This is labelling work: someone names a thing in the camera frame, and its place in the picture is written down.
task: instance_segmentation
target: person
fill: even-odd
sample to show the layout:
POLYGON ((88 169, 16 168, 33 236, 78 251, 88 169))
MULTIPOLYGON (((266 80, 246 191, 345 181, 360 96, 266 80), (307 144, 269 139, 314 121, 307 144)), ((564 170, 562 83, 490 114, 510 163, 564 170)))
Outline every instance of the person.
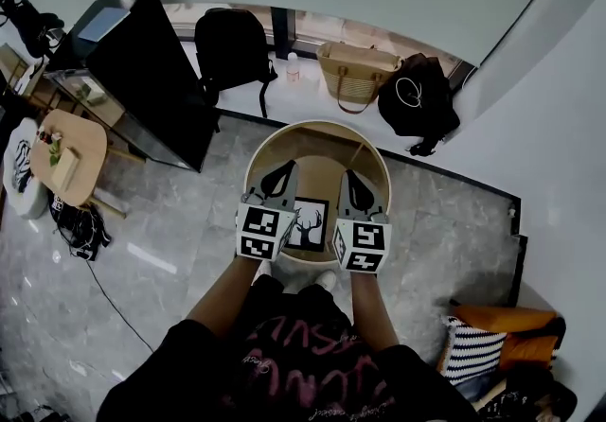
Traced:
POLYGON ((236 256, 109 392, 97 421, 479 420, 445 378, 400 345, 376 276, 350 276, 354 326, 332 300, 334 272, 284 294, 271 263, 259 268, 236 256))

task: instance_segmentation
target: black t-shirt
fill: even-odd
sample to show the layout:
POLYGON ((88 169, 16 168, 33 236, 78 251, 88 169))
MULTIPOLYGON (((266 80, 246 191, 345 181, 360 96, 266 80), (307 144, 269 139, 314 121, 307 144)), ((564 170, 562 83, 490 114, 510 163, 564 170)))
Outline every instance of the black t-shirt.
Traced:
POLYGON ((98 421, 479 420, 413 350, 373 353, 344 318, 276 316, 234 343, 183 321, 110 391, 98 421))

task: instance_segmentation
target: sneaker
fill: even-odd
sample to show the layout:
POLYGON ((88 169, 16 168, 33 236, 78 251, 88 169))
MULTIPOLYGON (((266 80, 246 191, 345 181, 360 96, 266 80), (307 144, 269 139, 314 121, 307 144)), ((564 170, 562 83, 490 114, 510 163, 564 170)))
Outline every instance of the sneaker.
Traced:
POLYGON ((318 286, 322 286, 328 292, 331 292, 334 289, 335 284, 337 283, 337 274, 334 271, 324 271, 318 278, 315 280, 313 284, 317 284, 318 286))
POLYGON ((255 274, 255 278, 253 279, 253 284, 259 279, 262 275, 267 274, 270 277, 272 276, 272 263, 269 260, 264 260, 258 266, 257 273, 255 274))

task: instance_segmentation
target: marble floor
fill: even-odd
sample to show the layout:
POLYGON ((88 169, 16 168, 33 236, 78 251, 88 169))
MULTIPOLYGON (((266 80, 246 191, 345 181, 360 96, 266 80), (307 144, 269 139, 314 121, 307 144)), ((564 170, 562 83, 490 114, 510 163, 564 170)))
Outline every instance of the marble floor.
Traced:
MULTIPOLYGON (((99 181, 128 212, 104 214, 114 241, 93 263, 103 288, 152 347, 161 343, 229 263, 234 213, 248 161, 275 128, 222 117, 202 174, 112 157, 99 181)), ((499 304, 518 242, 509 201, 387 159, 394 199, 392 255, 379 274, 402 343, 435 363, 448 301, 499 304)), ((286 260, 276 277, 296 290, 315 273, 286 260)), ((348 277, 333 292, 351 315, 348 277)), ((150 354, 103 297, 85 262, 69 255, 48 213, 21 220, 6 206, 0 230, 1 360, 22 409, 50 404, 94 420, 108 390, 150 354)))

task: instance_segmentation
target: black cable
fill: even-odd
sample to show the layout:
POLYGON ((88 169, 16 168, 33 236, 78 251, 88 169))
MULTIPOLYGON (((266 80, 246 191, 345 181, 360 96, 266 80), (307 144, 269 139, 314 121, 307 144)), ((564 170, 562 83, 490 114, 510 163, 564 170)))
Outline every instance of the black cable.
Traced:
POLYGON ((116 310, 116 313, 118 313, 120 315, 120 318, 122 318, 124 320, 124 323, 126 323, 126 325, 138 337, 138 339, 141 340, 150 349, 150 351, 153 353, 153 348, 150 346, 150 344, 148 342, 146 342, 143 338, 141 338, 141 335, 139 333, 137 333, 136 329, 133 328, 133 325, 131 325, 128 321, 126 321, 126 318, 124 317, 124 315, 120 312, 120 310, 116 307, 116 305, 114 304, 114 302, 110 299, 110 296, 107 295, 107 293, 105 292, 105 289, 101 286, 101 283, 98 282, 97 276, 95 275, 95 271, 93 270, 90 262, 88 260, 85 260, 85 262, 86 262, 86 265, 88 266, 88 269, 91 270, 91 274, 95 278, 95 282, 97 282, 98 288, 101 290, 101 292, 105 296, 105 299, 107 299, 110 302, 110 304, 112 305, 112 308, 114 308, 116 310))

